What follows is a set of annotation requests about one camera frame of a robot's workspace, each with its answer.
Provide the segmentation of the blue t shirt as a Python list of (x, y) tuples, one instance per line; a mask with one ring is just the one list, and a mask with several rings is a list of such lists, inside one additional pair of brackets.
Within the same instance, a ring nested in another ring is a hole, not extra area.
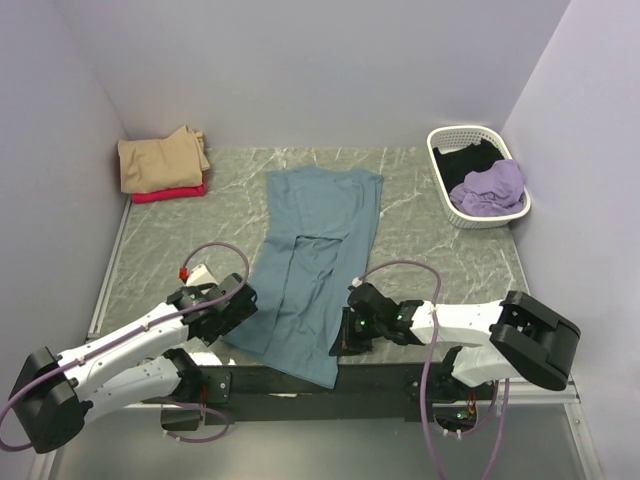
[(378, 227), (382, 175), (304, 166), (267, 175), (268, 229), (249, 280), (258, 311), (225, 343), (278, 371), (333, 388), (329, 355), (351, 281)]

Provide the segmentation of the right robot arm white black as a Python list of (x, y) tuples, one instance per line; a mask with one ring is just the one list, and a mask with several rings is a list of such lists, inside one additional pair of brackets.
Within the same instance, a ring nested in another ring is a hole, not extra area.
[(363, 283), (350, 289), (329, 353), (365, 354), (377, 338), (400, 346), (447, 344), (445, 357), (428, 367), (426, 398), (451, 404), (511, 378), (564, 390), (580, 337), (573, 322), (521, 291), (480, 304), (396, 303)]

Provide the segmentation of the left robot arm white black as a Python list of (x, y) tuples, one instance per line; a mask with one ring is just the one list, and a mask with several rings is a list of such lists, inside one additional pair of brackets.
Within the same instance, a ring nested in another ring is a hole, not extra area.
[(182, 348), (210, 345), (257, 311), (257, 294), (237, 273), (222, 283), (183, 286), (151, 311), (59, 354), (43, 347), (25, 360), (5, 412), (13, 412), (39, 454), (72, 440), (90, 422), (146, 400), (203, 402), (201, 368)]

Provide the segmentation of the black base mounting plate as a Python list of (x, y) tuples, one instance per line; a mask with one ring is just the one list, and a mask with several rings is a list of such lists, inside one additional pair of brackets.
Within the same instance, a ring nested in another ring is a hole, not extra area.
[(206, 406), (232, 424), (253, 421), (420, 419), (420, 363), (346, 364), (335, 387), (257, 365), (205, 366)]

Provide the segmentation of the folded pink t shirt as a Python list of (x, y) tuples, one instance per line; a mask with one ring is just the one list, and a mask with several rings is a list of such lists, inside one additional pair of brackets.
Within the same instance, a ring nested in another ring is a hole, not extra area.
[(207, 193), (207, 186), (202, 183), (193, 187), (176, 187), (149, 193), (134, 193), (131, 195), (133, 204), (148, 204), (182, 198), (201, 197)]

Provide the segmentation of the folded beige t shirt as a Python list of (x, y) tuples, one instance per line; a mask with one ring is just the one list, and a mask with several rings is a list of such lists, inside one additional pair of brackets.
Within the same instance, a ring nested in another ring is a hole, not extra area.
[(119, 140), (117, 152), (125, 194), (197, 187), (210, 168), (204, 134), (186, 125), (162, 139)]

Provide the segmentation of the white plastic laundry basket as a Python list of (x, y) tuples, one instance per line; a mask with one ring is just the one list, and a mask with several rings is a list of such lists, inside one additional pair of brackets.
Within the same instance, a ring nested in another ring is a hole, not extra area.
[(461, 229), (489, 229), (502, 227), (511, 221), (518, 220), (527, 215), (531, 209), (531, 198), (527, 188), (524, 188), (521, 196), (522, 210), (520, 212), (494, 216), (494, 217), (474, 217), (460, 212), (451, 203), (449, 194), (446, 191), (441, 171), (437, 165), (434, 149), (438, 148), (442, 154), (456, 152), (471, 144), (479, 144), (486, 140), (496, 147), (506, 158), (511, 157), (511, 153), (502, 137), (494, 130), (480, 125), (455, 125), (436, 128), (432, 130), (426, 138), (426, 146), (430, 156), (430, 167), (432, 176), (437, 185), (440, 203), (445, 210), (448, 221), (455, 227)]

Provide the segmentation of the black t shirt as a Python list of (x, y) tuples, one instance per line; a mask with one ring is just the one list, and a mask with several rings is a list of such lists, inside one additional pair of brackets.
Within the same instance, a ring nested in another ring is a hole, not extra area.
[(469, 173), (487, 171), (496, 161), (504, 159), (501, 151), (486, 139), (449, 153), (434, 148), (432, 153), (447, 193), (462, 184)]

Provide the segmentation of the purple t shirt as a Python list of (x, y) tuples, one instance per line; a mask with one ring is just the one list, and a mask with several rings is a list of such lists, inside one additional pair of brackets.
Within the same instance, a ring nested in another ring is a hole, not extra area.
[(524, 180), (512, 159), (497, 160), (490, 169), (470, 172), (449, 193), (449, 200), (463, 214), (498, 217), (523, 210)]

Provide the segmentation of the aluminium rail frame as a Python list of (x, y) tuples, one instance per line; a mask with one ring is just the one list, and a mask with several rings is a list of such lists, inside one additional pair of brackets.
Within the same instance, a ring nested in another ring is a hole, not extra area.
[(433, 479), (437, 453), (452, 479), (583, 479), (585, 425), (573, 388), (549, 392), (513, 381), (482, 402), (480, 430), (462, 440), (420, 425), (418, 381), (425, 351), (381, 344), (351, 357), (328, 390), (251, 364), (222, 345), (200, 347), (210, 372), (232, 375), (227, 434), (210, 418), (210, 442), (179, 445), (159, 417), (190, 431), (173, 406), (132, 405), (88, 426), (39, 460), (37, 479)]

